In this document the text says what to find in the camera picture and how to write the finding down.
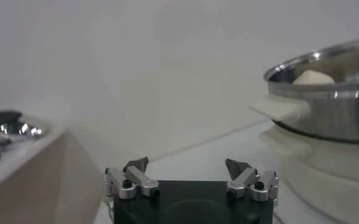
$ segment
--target reflective metal part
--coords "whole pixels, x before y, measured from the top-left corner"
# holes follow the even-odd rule
[[[20,142],[28,138],[40,138],[44,135],[42,127],[27,121],[15,121],[0,126],[0,145]]]
[[[136,184],[128,180],[117,168],[108,168],[106,181],[114,187],[113,194],[120,199],[132,199],[136,196]]]
[[[140,186],[142,195],[153,197],[160,194],[159,182],[150,179],[135,166],[130,166],[126,169],[126,177]]]
[[[305,70],[328,74],[335,85],[292,85]],[[359,142],[359,40],[302,55],[265,74],[271,94],[306,100],[311,114],[282,124],[319,138]]]
[[[253,168],[245,169],[236,179],[227,182],[227,193],[230,197],[241,198],[246,193],[248,185],[257,180],[257,172]]]
[[[273,200],[277,206],[279,178],[274,171],[265,171],[260,179],[251,185],[251,198],[255,201]]]

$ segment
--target metal object on shelf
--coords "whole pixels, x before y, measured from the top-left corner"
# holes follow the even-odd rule
[[[5,146],[13,142],[20,142],[26,139],[36,139],[44,135],[42,127],[38,127],[29,121],[11,121],[0,125],[0,145]]]
[[[273,200],[277,205],[279,178],[274,171],[265,171],[260,179],[251,185],[251,198],[255,201]]]
[[[139,185],[142,195],[147,197],[156,197],[160,195],[159,182],[150,179],[135,166],[128,167],[125,175],[128,179]]]

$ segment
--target metal bracket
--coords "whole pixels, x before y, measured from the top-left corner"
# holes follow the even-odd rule
[[[159,182],[150,179],[135,166],[127,167],[125,176],[140,186],[142,195],[151,198],[160,195]]]
[[[108,168],[102,175],[102,200],[107,205],[108,214],[114,223],[114,197],[130,200],[136,196],[137,186],[128,180],[117,168]]]
[[[246,188],[258,180],[257,170],[245,169],[236,179],[227,182],[227,196],[234,200],[244,197]]]
[[[255,201],[273,200],[277,206],[279,178],[274,171],[268,170],[260,179],[251,185],[251,198]]]

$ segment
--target white wall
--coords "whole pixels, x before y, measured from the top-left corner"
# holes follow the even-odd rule
[[[359,1],[0,0],[0,108],[121,167],[259,121],[269,67],[354,38]]]

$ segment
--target white surface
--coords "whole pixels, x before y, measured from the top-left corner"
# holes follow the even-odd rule
[[[63,127],[53,127],[48,130],[48,133],[44,137],[37,141],[30,140],[6,147],[0,159],[0,183],[5,181],[37,154],[45,150],[45,148],[61,136],[63,132]]]
[[[0,0],[0,108],[66,117],[102,170],[259,121],[268,68],[355,38],[359,0]]]
[[[278,153],[262,144],[258,135],[274,124],[264,122],[230,135],[215,139],[176,155],[152,161],[146,174],[156,180],[210,180],[229,181],[225,159],[248,162],[260,172],[276,170],[282,160]],[[275,213],[286,224],[326,224],[331,220],[312,211],[295,196],[283,182],[279,192],[279,205]],[[110,223],[107,208],[101,206],[94,224]]]

